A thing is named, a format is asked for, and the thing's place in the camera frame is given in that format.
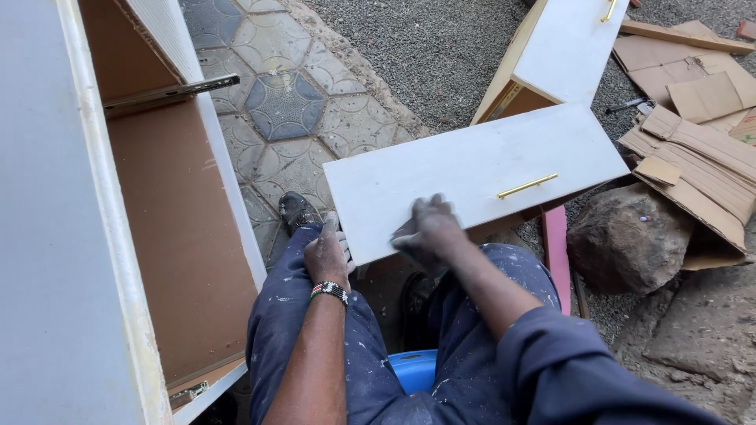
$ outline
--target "shoe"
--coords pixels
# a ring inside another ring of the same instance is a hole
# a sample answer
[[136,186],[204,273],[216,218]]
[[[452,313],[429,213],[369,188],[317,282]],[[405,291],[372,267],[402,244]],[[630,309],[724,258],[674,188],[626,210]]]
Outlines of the shoe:
[[323,218],[310,201],[293,191],[286,192],[278,200],[278,212],[281,214],[281,221],[283,221],[283,226],[286,228],[289,237],[303,225],[323,224]]
[[429,278],[421,271],[414,272],[404,282],[401,289],[401,313],[404,318],[403,352],[437,348],[438,342],[434,343],[428,338],[428,312],[423,308],[436,285],[435,279]]

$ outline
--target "pink wood strip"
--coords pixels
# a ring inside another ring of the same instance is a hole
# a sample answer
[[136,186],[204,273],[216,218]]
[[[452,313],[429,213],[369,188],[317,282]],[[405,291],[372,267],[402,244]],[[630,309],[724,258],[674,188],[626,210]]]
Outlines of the pink wood strip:
[[544,245],[546,267],[556,285],[562,314],[570,314],[569,261],[567,260],[567,215],[565,207],[559,206],[544,214]]

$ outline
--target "work trousers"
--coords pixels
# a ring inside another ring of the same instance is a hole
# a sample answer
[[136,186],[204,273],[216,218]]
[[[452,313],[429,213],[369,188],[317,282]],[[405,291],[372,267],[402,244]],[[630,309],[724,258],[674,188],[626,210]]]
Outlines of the work trousers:
[[[252,397],[250,423],[262,422],[284,375],[309,306],[313,283],[304,251],[321,225],[294,233],[265,279],[252,308],[246,363]],[[548,270],[532,253],[505,244],[481,251],[510,279],[546,306],[559,309]],[[392,369],[378,322],[365,298],[349,295],[344,325],[344,374],[350,424],[509,423],[496,368],[497,341],[454,274],[448,272],[426,306],[428,328],[438,340],[435,382],[430,391],[407,395]]]

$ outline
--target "gold drawer handle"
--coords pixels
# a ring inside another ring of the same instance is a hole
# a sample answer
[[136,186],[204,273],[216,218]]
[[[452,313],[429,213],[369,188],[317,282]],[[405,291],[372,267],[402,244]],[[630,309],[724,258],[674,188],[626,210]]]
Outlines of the gold drawer handle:
[[531,181],[530,183],[525,183],[522,186],[517,186],[514,189],[509,189],[508,191],[501,192],[500,194],[496,195],[499,199],[503,199],[506,195],[511,195],[513,193],[525,190],[527,188],[530,188],[535,185],[540,185],[546,180],[551,180],[552,178],[556,178],[556,173],[553,173],[552,175],[547,175],[546,177],[539,178],[538,180]]
[[605,17],[601,18],[601,22],[606,22],[612,17],[612,12],[614,11],[615,5],[617,5],[617,0],[610,0],[612,2],[612,5],[609,6],[609,13],[606,14]]

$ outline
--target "wristband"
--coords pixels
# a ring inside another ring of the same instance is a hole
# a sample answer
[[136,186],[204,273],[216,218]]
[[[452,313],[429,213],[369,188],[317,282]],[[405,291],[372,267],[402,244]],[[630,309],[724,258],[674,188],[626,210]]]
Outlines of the wristband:
[[331,281],[323,281],[319,284],[315,285],[314,288],[312,288],[312,294],[310,294],[310,302],[312,302],[312,299],[315,298],[316,295],[319,293],[329,293],[330,295],[335,296],[338,299],[341,299],[341,302],[344,304],[344,309],[349,309],[349,297],[346,294],[346,290],[339,286],[336,282]]

